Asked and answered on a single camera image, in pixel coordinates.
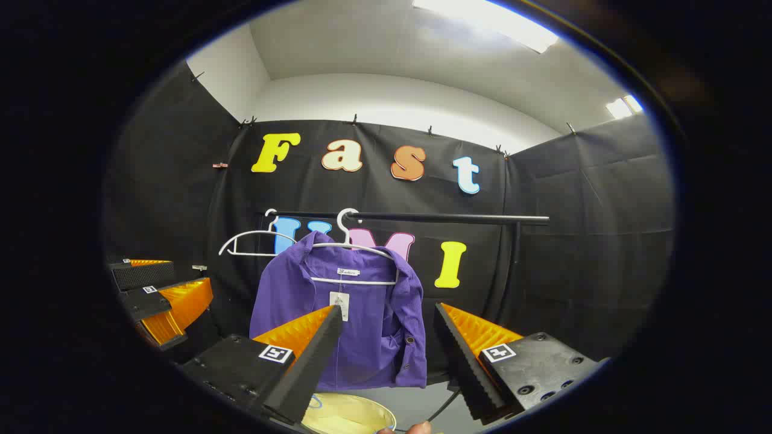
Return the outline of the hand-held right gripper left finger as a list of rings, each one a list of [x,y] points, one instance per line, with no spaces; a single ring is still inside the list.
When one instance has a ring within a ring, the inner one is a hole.
[[[294,425],[305,417],[343,328],[330,305],[249,339],[230,335],[181,367],[221,401],[255,418]]]

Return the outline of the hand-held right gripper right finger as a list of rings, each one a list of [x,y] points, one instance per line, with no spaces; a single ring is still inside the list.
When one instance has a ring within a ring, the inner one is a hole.
[[[549,333],[519,335],[447,303],[435,305],[434,324],[451,383],[482,423],[530,411],[600,367]]]

